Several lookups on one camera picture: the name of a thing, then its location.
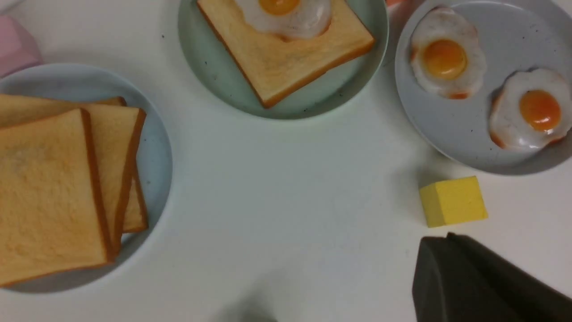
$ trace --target mint green plate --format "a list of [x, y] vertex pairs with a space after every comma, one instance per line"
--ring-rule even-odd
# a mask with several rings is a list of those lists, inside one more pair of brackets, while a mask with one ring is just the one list
[[241, 111], [269, 119], [303, 119], [331, 111], [358, 94], [379, 69], [387, 50], [389, 19], [383, 0], [347, 0], [375, 37], [365, 56], [334, 68], [294, 92], [271, 109], [264, 109], [254, 91], [210, 29], [196, 0], [182, 0], [178, 32], [182, 51], [202, 84], [220, 100]]

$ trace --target yellow cube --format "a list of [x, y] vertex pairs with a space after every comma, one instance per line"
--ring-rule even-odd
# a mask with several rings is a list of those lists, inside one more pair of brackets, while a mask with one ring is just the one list
[[475, 176], [436, 182], [419, 194], [429, 228], [488, 218]]

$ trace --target white tabletop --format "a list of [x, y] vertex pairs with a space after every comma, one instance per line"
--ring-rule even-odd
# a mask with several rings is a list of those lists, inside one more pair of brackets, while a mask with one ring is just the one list
[[[449, 161], [409, 124], [391, 63], [324, 117], [235, 111], [185, 63], [177, 10], [175, 0], [27, 0], [13, 11], [47, 62], [115, 70], [146, 92], [175, 170], [161, 222], [125, 265], [68, 292], [0, 290], [3, 322], [230, 322], [250, 302], [279, 322], [414, 321], [419, 240], [448, 231], [572, 296], [572, 160], [521, 178]], [[428, 229], [419, 184], [469, 175], [490, 218]]]

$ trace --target plate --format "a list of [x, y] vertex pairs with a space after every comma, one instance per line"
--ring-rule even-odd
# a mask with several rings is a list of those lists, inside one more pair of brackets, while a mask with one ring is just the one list
[[[453, 8], [473, 23], [487, 57], [484, 87], [473, 97], [446, 100], [425, 92], [409, 65], [410, 38], [419, 21], [437, 5]], [[395, 61], [399, 96], [411, 123], [435, 148], [472, 168], [523, 175], [550, 169], [572, 155], [572, 139], [535, 153], [498, 148], [488, 135], [491, 101], [514, 72], [558, 71], [572, 81], [572, 19], [552, 1], [427, 0], [402, 31]]]
[[196, 0], [181, 1], [178, 17], [181, 48], [201, 83], [232, 107], [269, 119], [303, 119], [320, 115], [357, 95], [379, 69], [387, 49], [389, 19], [385, 1], [347, 2], [374, 36], [374, 48], [362, 57], [331, 69], [271, 109], [262, 107], [231, 55], [202, 16]]
[[145, 242], [161, 217], [169, 195], [173, 160], [167, 131], [155, 106], [121, 76], [80, 64], [49, 64], [25, 69], [1, 79], [0, 93], [84, 102], [122, 96], [129, 106], [142, 108], [147, 113], [137, 165], [148, 209], [148, 230], [124, 234], [121, 253], [113, 265], [49, 275], [9, 289], [26, 293], [60, 292], [101, 278], [128, 260]]

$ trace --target egg white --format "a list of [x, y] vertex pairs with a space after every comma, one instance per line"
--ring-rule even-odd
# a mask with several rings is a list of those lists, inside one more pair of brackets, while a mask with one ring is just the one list
[[235, 0], [244, 19], [261, 33], [278, 34], [290, 39], [310, 39], [321, 35], [331, 19], [331, 0], [300, 0], [293, 12], [272, 15], [258, 0]]
[[[459, 44], [467, 55], [467, 68], [456, 79], [442, 80], [425, 69], [423, 52], [437, 40]], [[419, 85], [428, 93], [451, 99], [468, 98], [483, 86], [487, 61], [479, 45], [475, 26], [453, 9], [439, 7], [431, 10], [419, 22], [411, 37], [411, 67]]]
[[[556, 128], [536, 131], [520, 112], [520, 100], [527, 91], [542, 90], [551, 94], [562, 111], [562, 118]], [[534, 151], [549, 143], [564, 138], [572, 128], [572, 99], [570, 87], [557, 72], [536, 69], [532, 72], [518, 72], [505, 83], [502, 93], [495, 100], [489, 130], [491, 137], [502, 142], [502, 148], [514, 151]]]

